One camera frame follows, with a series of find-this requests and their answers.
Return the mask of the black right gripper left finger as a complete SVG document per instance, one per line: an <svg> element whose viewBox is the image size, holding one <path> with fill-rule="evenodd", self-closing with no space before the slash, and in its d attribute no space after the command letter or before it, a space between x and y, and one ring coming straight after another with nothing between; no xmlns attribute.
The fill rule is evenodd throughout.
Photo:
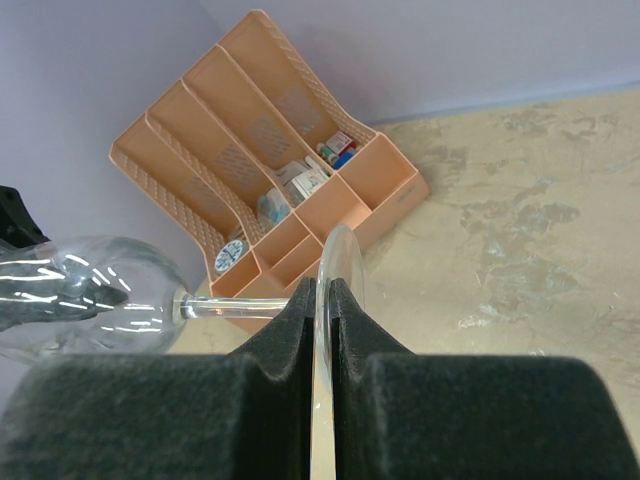
<svg viewBox="0 0 640 480"><path fill-rule="evenodd" d="M71 355L33 367L1 419L5 479L305 479L313 310L226 355Z"/></svg>

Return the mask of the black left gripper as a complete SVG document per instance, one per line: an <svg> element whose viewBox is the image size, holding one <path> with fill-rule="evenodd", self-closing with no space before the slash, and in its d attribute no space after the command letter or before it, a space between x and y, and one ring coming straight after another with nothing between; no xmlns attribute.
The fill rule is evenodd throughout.
<svg viewBox="0 0 640 480"><path fill-rule="evenodd" d="M49 241L30 216L17 189L1 186L1 249ZM1 328L28 323L88 320L128 301L128 293L72 254L54 258L1 257Z"/></svg>

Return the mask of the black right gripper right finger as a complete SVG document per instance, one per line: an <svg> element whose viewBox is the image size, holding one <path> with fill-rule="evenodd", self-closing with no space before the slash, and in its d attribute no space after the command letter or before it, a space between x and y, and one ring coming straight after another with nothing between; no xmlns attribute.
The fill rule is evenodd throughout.
<svg viewBox="0 0 640 480"><path fill-rule="evenodd" d="M332 283L340 479L635 479L639 463L600 376L530 355L417 354Z"/></svg>

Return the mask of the clear wine glass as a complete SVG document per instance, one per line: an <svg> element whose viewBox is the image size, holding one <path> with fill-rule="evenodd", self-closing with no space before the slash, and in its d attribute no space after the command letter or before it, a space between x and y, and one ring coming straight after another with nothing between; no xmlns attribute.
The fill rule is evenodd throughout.
<svg viewBox="0 0 640 480"><path fill-rule="evenodd" d="M1 352L31 370L1 417L2 477L308 478L333 281L363 302L343 225L284 299L192 294L164 254L123 237L5 254Z"/></svg>

